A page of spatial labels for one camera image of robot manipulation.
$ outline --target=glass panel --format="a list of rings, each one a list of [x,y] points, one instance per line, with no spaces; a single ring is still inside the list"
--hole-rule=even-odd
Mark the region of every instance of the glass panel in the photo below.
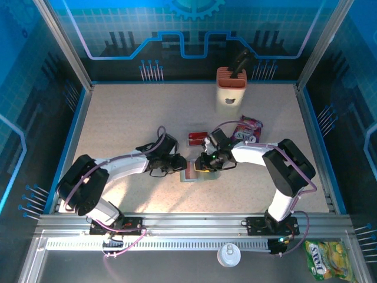
[[[49,191],[82,87],[32,1],[0,6],[0,39],[0,282],[15,282],[46,199],[26,185]]]
[[[346,209],[356,228],[370,222],[374,229],[377,226],[376,13],[373,1],[355,0],[307,84]]]
[[[297,80],[337,1],[52,0],[94,81],[214,80],[248,48],[250,80]]]

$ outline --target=yellow snack bag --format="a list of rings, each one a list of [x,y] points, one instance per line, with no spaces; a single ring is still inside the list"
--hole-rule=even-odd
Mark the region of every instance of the yellow snack bag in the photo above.
[[[338,277],[357,282],[343,242],[305,241],[307,266],[316,280]]]

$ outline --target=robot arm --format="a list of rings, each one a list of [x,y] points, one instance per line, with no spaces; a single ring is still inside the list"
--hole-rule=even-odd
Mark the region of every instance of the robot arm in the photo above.
[[[221,129],[216,129],[204,139],[205,152],[195,162],[195,170],[215,172],[232,169],[237,163],[254,163],[266,166],[276,186],[276,193],[271,205],[265,212],[264,221],[272,233],[279,230],[287,221],[301,190],[308,182],[282,156],[281,151],[295,163],[310,180],[315,169],[307,158],[288,139],[277,144],[248,143],[240,140],[231,141]]]
[[[151,148],[160,145],[152,152]],[[67,200],[74,186],[89,170],[106,161],[106,159],[92,159],[88,155],[80,156],[64,177],[60,180],[57,192],[67,205],[79,216],[88,216],[104,225],[112,225],[121,229],[124,224],[124,215],[112,203],[105,201],[101,196],[105,185],[113,180],[144,172],[150,172],[153,177],[164,177],[167,174],[179,172],[187,168],[186,159],[177,153],[178,142],[166,134],[160,136],[155,143],[137,147],[129,158],[113,159],[114,161],[94,170],[90,176],[78,187],[77,191]]]

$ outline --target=snack bag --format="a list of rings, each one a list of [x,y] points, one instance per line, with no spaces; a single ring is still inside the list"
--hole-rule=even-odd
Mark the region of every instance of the snack bag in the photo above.
[[[252,129],[249,129],[241,124],[237,125],[233,135],[231,136],[231,140],[235,141],[246,139],[252,143],[258,143],[263,128],[262,122],[244,115],[241,116],[240,121],[249,124]]]
[[[350,282],[357,282],[343,242],[305,241],[307,267],[321,281],[338,277]]]

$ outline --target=beige table surface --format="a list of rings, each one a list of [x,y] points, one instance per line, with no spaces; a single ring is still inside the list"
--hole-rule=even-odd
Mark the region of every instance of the beige table surface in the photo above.
[[[128,153],[155,142],[159,125],[180,142],[184,157],[194,156],[200,149],[186,146],[187,133],[229,120],[215,113],[215,93],[215,84],[96,85],[75,159]],[[249,84],[240,112],[262,121],[260,142],[292,139],[315,166],[292,85]],[[235,126],[223,130],[231,135]],[[328,212],[319,176],[313,181],[318,191],[304,195],[296,209]],[[264,212],[275,190],[265,167],[239,164],[206,182],[181,183],[179,173],[131,175],[108,184],[102,196],[123,212],[251,213]]]

